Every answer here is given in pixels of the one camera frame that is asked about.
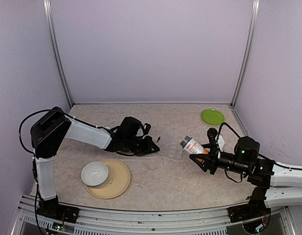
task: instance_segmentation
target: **green plate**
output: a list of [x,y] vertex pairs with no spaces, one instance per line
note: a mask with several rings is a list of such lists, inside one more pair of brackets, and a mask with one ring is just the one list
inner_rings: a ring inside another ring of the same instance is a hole
[[201,118],[210,125],[220,125],[225,121],[224,115],[216,109],[203,110]]

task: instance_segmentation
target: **purple wall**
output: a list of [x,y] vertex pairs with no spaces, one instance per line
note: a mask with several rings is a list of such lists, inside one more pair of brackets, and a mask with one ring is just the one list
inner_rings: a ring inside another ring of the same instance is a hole
[[[19,124],[28,114],[55,105],[68,110],[43,2],[0,1],[0,235],[6,234],[21,195],[33,185],[32,159],[19,144]],[[34,120],[23,132],[28,147]]]
[[261,1],[237,111],[262,154],[302,165],[302,0]]
[[75,103],[230,103],[252,0],[61,0],[52,11]]

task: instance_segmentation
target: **beige marble surface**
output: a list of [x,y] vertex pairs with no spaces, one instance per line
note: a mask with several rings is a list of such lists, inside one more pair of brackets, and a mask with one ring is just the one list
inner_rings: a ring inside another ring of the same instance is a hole
[[[75,105],[70,114],[92,124],[112,127],[120,124],[124,117],[133,116],[152,125],[150,135],[162,133],[164,137],[175,136],[179,139],[188,135],[201,143],[207,143],[206,131],[212,126],[204,123],[200,117],[201,111],[206,108],[221,111],[226,122],[241,134],[227,105]],[[226,142],[225,150],[232,152],[237,138],[226,127],[223,128],[222,134]],[[204,173],[185,152],[179,161],[164,155],[165,151],[147,157],[124,157],[81,142],[64,140],[54,161],[59,200],[106,209],[170,211],[246,202],[246,198],[254,189],[246,179],[241,184],[228,180],[221,169],[218,169],[215,175]],[[86,164],[103,159],[118,159],[124,162],[131,172],[128,189],[114,199],[93,197],[80,178],[81,170]],[[236,174],[231,173],[230,176],[239,179]]]

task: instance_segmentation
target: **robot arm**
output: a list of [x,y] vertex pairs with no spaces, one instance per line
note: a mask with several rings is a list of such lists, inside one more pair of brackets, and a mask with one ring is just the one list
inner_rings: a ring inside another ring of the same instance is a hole
[[302,166],[258,158],[259,143],[247,136],[239,138],[233,154],[223,152],[216,144],[217,135],[217,130],[210,128],[209,144],[202,145],[210,152],[191,154],[190,158],[204,172],[215,174],[217,168],[221,168],[240,174],[241,178],[248,177],[247,181],[256,186],[248,204],[228,209],[231,222],[269,214],[272,207],[302,205]]
[[[108,129],[77,120],[59,107],[47,112],[30,130],[34,149],[33,173],[39,184],[42,203],[38,214],[55,219],[63,214],[77,214],[77,208],[67,209],[59,205],[56,196],[53,163],[63,139],[84,142],[126,156],[143,156],[160,150],[152,137],[147,136],[150,128],[150,124],[142,125],[134,117],[125,117],[120,126]],[[76,216],[72,217],[70,222],[75,222]]]

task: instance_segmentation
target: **white bottle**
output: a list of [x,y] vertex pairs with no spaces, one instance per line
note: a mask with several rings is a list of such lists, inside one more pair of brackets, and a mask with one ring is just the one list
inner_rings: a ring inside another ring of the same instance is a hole
[[183,150],[189,154],[201,154],[206,153],[204,148],[192,137],[186,136],[180,143]]

